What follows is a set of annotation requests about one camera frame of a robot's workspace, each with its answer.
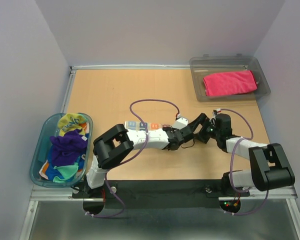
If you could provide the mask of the patterned light blue towel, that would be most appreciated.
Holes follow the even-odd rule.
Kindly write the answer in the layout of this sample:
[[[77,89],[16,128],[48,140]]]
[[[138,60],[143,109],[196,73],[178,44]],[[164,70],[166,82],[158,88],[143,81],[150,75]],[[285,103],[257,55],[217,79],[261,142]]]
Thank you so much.
[[[154,123],[154,122],[142,123],[140,121],[129,120],[124,122],[124,127],[128,130],[134,130],[134,131],[145,131],[146,129],[148,129],[148,131],[154,131],[164,127],[171,127],[171,125]]]

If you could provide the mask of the pink towel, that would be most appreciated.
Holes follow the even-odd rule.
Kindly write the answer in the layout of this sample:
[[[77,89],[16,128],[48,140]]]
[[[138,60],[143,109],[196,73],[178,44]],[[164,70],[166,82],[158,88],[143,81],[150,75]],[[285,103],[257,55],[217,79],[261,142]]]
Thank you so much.
[[[209,97],[248,94],[258,88],[250,70],[209,74],[203,78],[203,84]]]

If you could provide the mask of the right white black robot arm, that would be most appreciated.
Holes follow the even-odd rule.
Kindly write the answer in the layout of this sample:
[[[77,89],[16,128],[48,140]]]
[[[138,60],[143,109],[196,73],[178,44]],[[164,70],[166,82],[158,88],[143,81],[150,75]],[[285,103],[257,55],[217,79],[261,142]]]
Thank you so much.
[[[215,110],[213,117],[208,118],[201,113],[188,126],[198,141],[206,144],[214,139],[223,152],[231,155],[229,172],[220,182],[223,194],[245,193],[250,188],[263,192],[295,184],[295,174],[283,147],[279,143],[257,143],[252,137],[233,134],[228,114]],[[250,169],[235,171],[235,156],[248,160]]]

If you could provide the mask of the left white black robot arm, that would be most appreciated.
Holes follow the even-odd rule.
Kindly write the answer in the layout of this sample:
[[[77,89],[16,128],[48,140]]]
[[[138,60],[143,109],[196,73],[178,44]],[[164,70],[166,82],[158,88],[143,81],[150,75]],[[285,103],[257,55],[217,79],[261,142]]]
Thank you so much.
[[[132,151],[139,155],[143,149],[176,151],[194,139],[189,126],[182,129],[163,127],[155,130],[131,130],[117,124],[93,142],[93,160],[85,177],[84,191],[90,197],[101,193],[106,174],[123,163]]]

